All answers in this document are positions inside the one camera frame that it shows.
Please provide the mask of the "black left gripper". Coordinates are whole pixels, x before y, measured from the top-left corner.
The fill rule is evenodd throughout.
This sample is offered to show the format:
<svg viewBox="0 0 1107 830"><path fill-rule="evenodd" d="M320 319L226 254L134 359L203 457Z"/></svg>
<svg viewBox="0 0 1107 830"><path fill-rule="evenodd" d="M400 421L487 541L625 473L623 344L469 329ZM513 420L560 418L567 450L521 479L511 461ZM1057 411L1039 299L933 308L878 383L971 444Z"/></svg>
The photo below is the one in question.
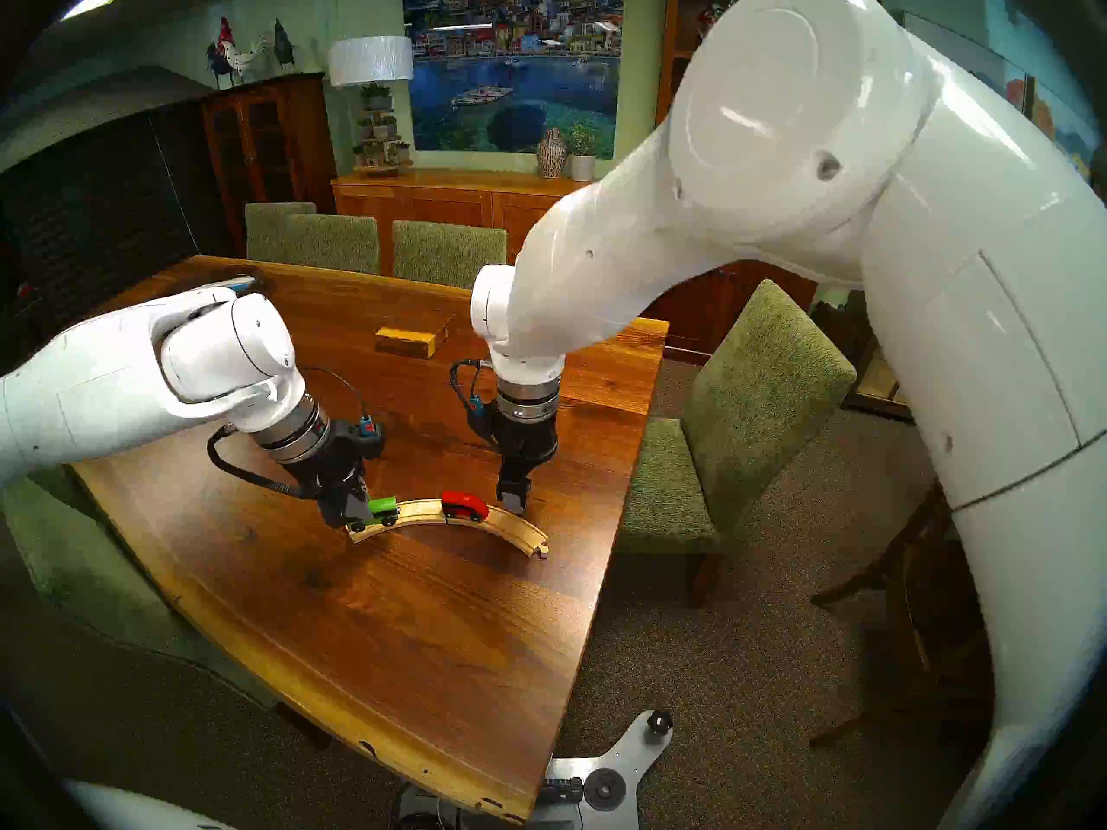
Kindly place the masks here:
<svg viewBox="0 0 1107 830"><path fill-rule="evenodd" d="M330 528L368 526L368 490L358 440L330 435L315 452L299 460L299 483L312 489L323 521Z"/></svg>

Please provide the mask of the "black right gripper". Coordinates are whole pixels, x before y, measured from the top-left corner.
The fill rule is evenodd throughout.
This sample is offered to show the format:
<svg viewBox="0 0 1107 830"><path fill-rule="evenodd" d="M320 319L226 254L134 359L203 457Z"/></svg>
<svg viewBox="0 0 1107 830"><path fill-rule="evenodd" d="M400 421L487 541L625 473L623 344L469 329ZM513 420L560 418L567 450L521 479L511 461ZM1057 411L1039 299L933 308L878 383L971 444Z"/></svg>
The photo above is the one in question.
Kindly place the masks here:
<svg viewBox="0 0 1107 830"><path fill-rule="evenodd" d="M497 499L501 510L523 516L525 497L532 490L534 469L557 452L557 416L518 421L496 415L495 443L501 458Z"/></svg>

